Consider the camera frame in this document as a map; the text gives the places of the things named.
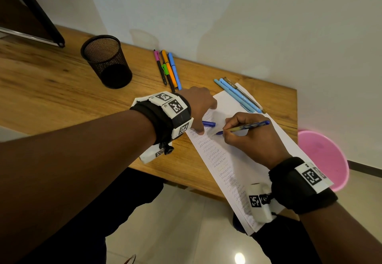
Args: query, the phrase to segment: sheet of paper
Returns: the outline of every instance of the sheet of paper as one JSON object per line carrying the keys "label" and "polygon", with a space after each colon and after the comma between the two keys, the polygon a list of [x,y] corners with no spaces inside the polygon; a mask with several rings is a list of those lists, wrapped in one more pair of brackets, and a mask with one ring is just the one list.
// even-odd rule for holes
{"label": "sheet of paper", "polygon": [[[236,85],[241,90],[246,91],[239,84]],[[262,225],[257,223],[251,214],[245,186],[259,182],[270,185],[269,170],[265,166],[255,163],[242,151],[226,144],[223,136],[215,135],[216,132],[222,130],[226,117],[231,117],[236,112],[246,111],[225,91],[216,94],[214,98],[218,102],[218,107],[216,110],[209,110],[204,115],[203,120],[216,122],[216,126],[214,128],[206,127],[206,132],[202,136],[199,136],[193,130],[188,130],[187,135],[216,180],[246,233],[251,235],[253,232],[257,232]],[[310,161],[281,127],[272,118],[271,120],[289,153]],[[283,206],[273,201],[272,209],[279,213]]]}

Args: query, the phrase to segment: black screen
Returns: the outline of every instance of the black screen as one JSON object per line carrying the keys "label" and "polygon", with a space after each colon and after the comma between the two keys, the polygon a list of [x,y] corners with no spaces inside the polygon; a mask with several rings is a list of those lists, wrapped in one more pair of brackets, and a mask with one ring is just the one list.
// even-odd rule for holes
{"label": "black screen", "polygon": [[23,0],[0,0],[0,28],[53,41]]}

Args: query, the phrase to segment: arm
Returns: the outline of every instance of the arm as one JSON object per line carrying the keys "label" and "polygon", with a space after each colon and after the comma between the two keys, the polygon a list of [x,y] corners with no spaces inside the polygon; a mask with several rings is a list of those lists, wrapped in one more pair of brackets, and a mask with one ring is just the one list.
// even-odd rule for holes
{"label": "arm", "polygon": [[[227,118],[223,130],[266,118],[261,114],[236,113]],[[241,149],[254,161],[274,168],[291,155],[270,124],[251,129],[246,136],[224,132],[225,142]],[[299,215],[324,263],[380,263],[382,244],[363,228],[340,204]]]}
{"label": "arm", "polygon": [[[193,128],[216,108],[206,88],[179,91]],[[128,110],[0,144],[0,262],[14,262],[95,199],[156,140],[152,123]]]}

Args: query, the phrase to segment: floor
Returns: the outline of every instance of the floor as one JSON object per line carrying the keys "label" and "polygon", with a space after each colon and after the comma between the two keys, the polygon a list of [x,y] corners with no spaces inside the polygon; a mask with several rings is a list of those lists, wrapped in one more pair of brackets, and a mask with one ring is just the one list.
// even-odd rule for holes
{"label": "floor", "polygon": [[[20,136],[0,127],[0,141]],[[382,178],[351,170],[348,184],[337,194],[382,242]],[[107,237],[107,263],[123,264],[133,254],[137,264],[270,263],[252,238],[232,227],[231,219],[227,204],[165,185],[152,203],[138,207]]]}

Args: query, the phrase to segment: leg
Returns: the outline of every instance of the leg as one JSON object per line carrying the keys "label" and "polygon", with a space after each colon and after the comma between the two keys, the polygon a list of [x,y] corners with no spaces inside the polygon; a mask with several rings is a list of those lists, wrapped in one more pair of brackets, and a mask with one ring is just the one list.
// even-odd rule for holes
{"label": "leg", "polygon": [[[239,219],[233,214],[233,226],[245,233]],[[251,235],[259,243],[272,264],[322,263],[303,224],[283,216],[277,216]]]}
{"label": "leg", "polygon": [[127,168],[95,200],[20,263],[105,263],[105,237],[152,202],[163,179]]}

